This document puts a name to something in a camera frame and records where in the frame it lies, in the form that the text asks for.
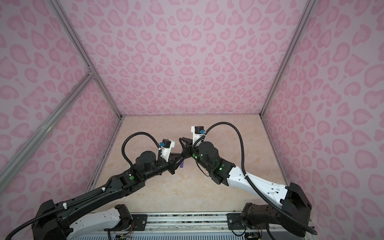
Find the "metal rail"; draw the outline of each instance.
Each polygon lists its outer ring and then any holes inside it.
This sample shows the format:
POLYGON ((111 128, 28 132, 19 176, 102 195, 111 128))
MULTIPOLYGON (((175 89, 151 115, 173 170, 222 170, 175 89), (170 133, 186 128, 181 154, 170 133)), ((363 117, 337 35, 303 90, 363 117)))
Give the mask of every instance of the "metal rail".
POLYGON ((93 71, 88 72, 80 81, 80 83, 70 92, 70 94, 60 103, 55 111, 47 120, 36 130, 33 137, 25 144, 0 174, 0 194, 5 190, 12 179, 27 163, 32 154, 39 148, 49 133, 55 128, 59 121, 66 114, 68 109, 73 105, 77 98, 87 88, 88 84, 95 79, 93 71))
POLYGON ((74 47, 79 52, 80 57, 84 61, 85 65, 88 66, 89 70, 92 70, 95 72, 96 75, 96 83, 99 86, 102 94, 104 95, 105 99, 107 100, 110 107, 113 109, 114 113, 118 117, 118 119, 121 119, 121 113, 119 109, 117 108, 116 103, 113 101, 112 96, 108 92, 107 88, 105 87, 103 81, 101 80, 97 69, 93 65, 90 57, 88 56, 84 46, 81 43, 80 37, 77 35, 75 30, 72 27, 72 24, 65 13, 63 6, 59 2, 59 0, 47 0, 48 4, 51 6, 52 10, 54 11, 55 15, 57 16, 58 20, 60 21, 61 25, 63 26, 64 30, 66 31, 68 37, 71 39, 74 47))
POLYGON ((103 154, 101 155, 100 160, 99 160, 99 162, 95 168, 95 171, 93 172, 93 174, 91 176, 91 179, 88 183, 88 186, 87 186, 85 192, 89 192, 89 191, 95 189, 97 181, 100 177, 100 174, 103 171, 104 165, 105 165, 105 163, 109 157, 109 154, 111 152, 113 143, 116 140, 116 136, 120 130, 121 124, 122 124, 122 120, 118 120, 115 127, 114 127, 113 133, 112 133, 110 139, 108 140, 108 142, 105 146, 105 150, 104 150, 103 154))
POLYGON ((316 5, 318 3, 318 0, 308 0, 305 7, 304 7, 304 12, 303 14, 301 15, 301 18, 299 20, 299 23, 298 25, 296 26, 296 29, 294 31, 294 34, 292 36, 292 39, 289 43, 289 46, 288 46, 288 49, 287 51, 285 52, 285 55, 284 55, 284 58, 279 66, 279 69, 277 71, 277 74, 275 76, 275 79, 273 80, 273 83, 272 83, 272 86, 271 86, 271 89, 269 90, 268 94, 267 94, 267 97, 266 97, 266 100, 265 100, 265 103, 262 107, 262 110, 260 112, 260 116, 263 116, 266 112, 266 109, 272 99, 272 96, 273 94, 275 93, 275 89, 276 89, 276 86, 277 84, 280 82, 282 76, 283 76, 283 73, 286 69, 286 67, 288 66, 289 64, 289 61, 295 51, 295 48, 297 46, 297 44, 299 43, 300 41, 300 38, 301 36, 303 35, 304 33, 304 30, 311 18, 311 15, 313 13, 313 10, 316 8, 316 5))

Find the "aluminum frame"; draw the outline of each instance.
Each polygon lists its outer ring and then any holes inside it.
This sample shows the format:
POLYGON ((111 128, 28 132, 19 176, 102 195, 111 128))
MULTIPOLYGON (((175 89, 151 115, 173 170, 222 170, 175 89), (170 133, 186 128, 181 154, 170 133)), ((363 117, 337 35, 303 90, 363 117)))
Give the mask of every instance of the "aluminum frame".
POLYGON ((103 81, 101 80, 100 75, 97 72, 97 69, 93 65, 90 57, 88 56, 84 46, 81 43, 80 37, 77 35, 75 30, 73 29, 73 26, 72 26, 71 22, 69 21, 69 18, 63 9, 63 6, 59 2, 59 0, 47 0, 47 2, 51 6, 52 10, 54 11, 54 13, 57 16, 58 20, 60 21, 61 25, 63 26, 68 37, 71 39, 74 47, 79 52, 79 55, 81 56, 85 65, 88 66, 88 69, 90 71, 95 72, 96 84, 99 86, 102 94, 104 95, 104 97, 107 100, 110 107, 113 109, 113 111, 116 114, 116 116, 118 117, 118 119, 121 119, 120 110, 117 108, 115 101, 113 100, 111 94, 108 92, 103 81))
POLYGON ((6 189, 8 184, 18 174, 18 172, 27 163, 29 158, 43 143, 49 133, 55 128, 59 121, 66 114, 68 109, 78 99, 89 83, 96 79, 93 71, 88 72, 80 83, 70 92, 70 94, 60 103, 47 120, 36 130, 35 134, 28 140, 25 146, 14 155, 7 167, 0 174, 0 194, 6 189))
POLYGON ((273 143, 273 141, 272 141, 272 139, 271 139, 271 136, 270 136, 269 133, 268 133, 268 129, 267 129, 266 125, 265 125, 265 122, 264 122, 262 116, 260 116, 260 119, 261 119, 261 121, 262 121, 264 130, 265 130, 265 134, 266 134, 266 136, 267 136, 267 138, 268 138, 269 144, 270 144, 271 147, 272 147, 273 154, 275 155, 277 165, 278 165, 279 168, 280 168, 281 175, 282 175, 283 178, 284 178, 285 185, 289 186, 290 181, 288 180, 288 177, 287 177, 287 175, 286 175, 286 173, 285 173, 285 171, 284 171, 284 169, 283 169, 283 166, 281 165, 281 162, 279 161, 279 158, 278 158, 278 155, 277 155, 277 148, 276 148, 275 144, 273 143))
MULTIPOLYGON (((134 231, 133 240, 244 240, 244 236, 237 237, 228 228, 228 213, 241 212, 156 212, 131 213, 147 214, 144 231, 134 231)), ((234 230, 238 234, 243 230, 234 230)), ((257 232, 257 229, 247 229, 247 232, 257 232)), ((282 226, 270 224, 270 231, 277 239, 302 239, 288 233, 282 226)), ((127 233, 127 231, 111 232, 111 235, 127 233)), ((97 231, 78 237, 75 240, 107 239, 107 232, 97 231)))
POLYGON ((122 119, 125 117, 170 117, 170 116, 231 116, 231 115, 260 115, 260 113, 188 113, 188 114, 183 114, 183 113, 177 113, 177 114, 124 114, 122 115, 122 119))
POLYGON ((109 154, 111 153, 113 144, 114 144, 114 142, 116 140, 116 137, 117 137, 117 135, 119 133, 119 130, 120 130, 120 127, 121 127, 122 123, 123 123, 123 120, 118 119, 118 121, 117 121, 117 123, 116 123, 116 125, 114 127, 113 133, 112 133, 110 139, 108 140, 108 142, 107 142, 107 144, 105 146, 105 150, 104 150, 103 154, 101 155, 101 158, 100 158, 100 160, 99 160, 99 162, 98 162, 98 164, 97 164, 97 166, 96 166, 96 168, 95 168, 95 170, 94 170, 94 172, 93 172, 93 174, 91 176, 91 179, 90 179, 90 181, 88 183, 88 186, 87 186, 85 192, 89 192, 89 191, 95 189, 96 184, 98 182, 98 179, 100 177, 100 174, 101 174, 101 172, 104 169, 104 166, 105 166, 105 163, 107 162, 109 154))
POLYGON ((265 112, 268 108, 268 105, 270 104, 271 98, 275 93, 276 86, 280 82, 280 80, 283 76, 283 73, 289 64, 289 61, 290 61, 298 43, 300 42, 301 36, 303 35, 304 30, 305 30, 306 26, 308 25, 308 22, 309 22, 311 15, 313 13, 313 10, 316 8, 316 5, 318 4, 318 2, 319 2, 319 0, 308 0, 307 1, 306 5, 304 7, 304 12, 301 15, 301 18, 299 20, 298 25, 296 26, 296 29, 295 29, 293 36, 292 36, 292 39, 289 43, 288 49, 285 52, 285 55, 284 55, 283 60, 279 66, 279 69, 277 71, 275 79, 273 80, 273 84, 272 84, 272 86, 271 86, 271 88, 267 94, 265 103, 264 103, 262 110, 260 112, 260 116, 263 116, 265 114, 265 112))

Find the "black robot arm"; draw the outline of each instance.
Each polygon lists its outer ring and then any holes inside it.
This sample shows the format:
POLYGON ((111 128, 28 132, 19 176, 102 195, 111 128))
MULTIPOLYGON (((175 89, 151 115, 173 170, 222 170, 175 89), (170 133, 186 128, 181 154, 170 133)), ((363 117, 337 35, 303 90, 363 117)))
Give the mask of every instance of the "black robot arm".
MULTIPOLYGON (((166 146, 168 142, 164 139, 160 146, 166 146)), ((70 225, 79 218, 104 204, 134 193, 144 187, 149 178, 165 171, 175 174, 183 160, 181 154, 172 153, 166 161, 164 158, 156 159, 152 151, 143 152, 135 164, 121 174, 110 177, 105 185, 67 201, 55 204, 49 200, 42 203, 36 217, 13 230, 6 240, 30 224, 34 240, 66 240, 73 232, 70 225)))

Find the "beige marble surface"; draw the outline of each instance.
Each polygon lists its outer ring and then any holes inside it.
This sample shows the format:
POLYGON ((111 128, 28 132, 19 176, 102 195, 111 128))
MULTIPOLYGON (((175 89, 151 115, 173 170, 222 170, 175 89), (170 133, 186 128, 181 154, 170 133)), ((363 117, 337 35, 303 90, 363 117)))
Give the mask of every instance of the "beige marble surface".
MULTIPOLYGON (((259 115, 140 116, 125 117, 97 187, 105 184, 110 176, 129 168, 121 155, 121 145, 132 133, 147 132, 158 142, 163 138, 172 139, 175 141, 172 152, 181 152, 179 138, 192 138, 191 126, 204 126, 207 129, 221 121, 230 122, 239 129, 244 142, 246 171, 283 184, 281 171, 259 115)), ((230 126, 220 125, 213 128, 206 141, 214 144, 220 157, 241 166, 239 139, 230 126)), ((157 154, 155 144, 147 136, 135 136, 126 146, 126 154, 132 162, 147 150, 157 154)), ((98 210, 104 211, 116 204, 125 204, 130 212, 241 211, 247 202, 263 204, 263 200, 243 190, 217 185, 211 178, 205 177, 195 161, 189 158, 184 160, 184 167, 177 169, 174 175, 165 172, 153 177, 142 189, 98 210)))

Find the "pink leopard print wall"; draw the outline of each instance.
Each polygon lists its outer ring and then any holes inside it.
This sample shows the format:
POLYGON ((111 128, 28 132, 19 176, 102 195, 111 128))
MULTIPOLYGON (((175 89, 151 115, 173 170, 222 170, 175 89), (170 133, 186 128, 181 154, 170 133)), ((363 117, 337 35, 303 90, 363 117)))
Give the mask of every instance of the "pink leopard print wall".
MULTIPOLYGON (((91 82, 0 196, 0 236, 34 218, 41 203, 85 192, 117 118, 91 82)), ((32 239, 31 227, 15 239, 32 239)))
POLYGON ((259 113, 306 0, 62 0, 123 114, 259 113))
POLYGON ((384 239, 383 8, 321 0, 267 111, 321 240, 384 239))
POLYGON ((85 73, 44 0, 0 2, 0 172, 85 73))

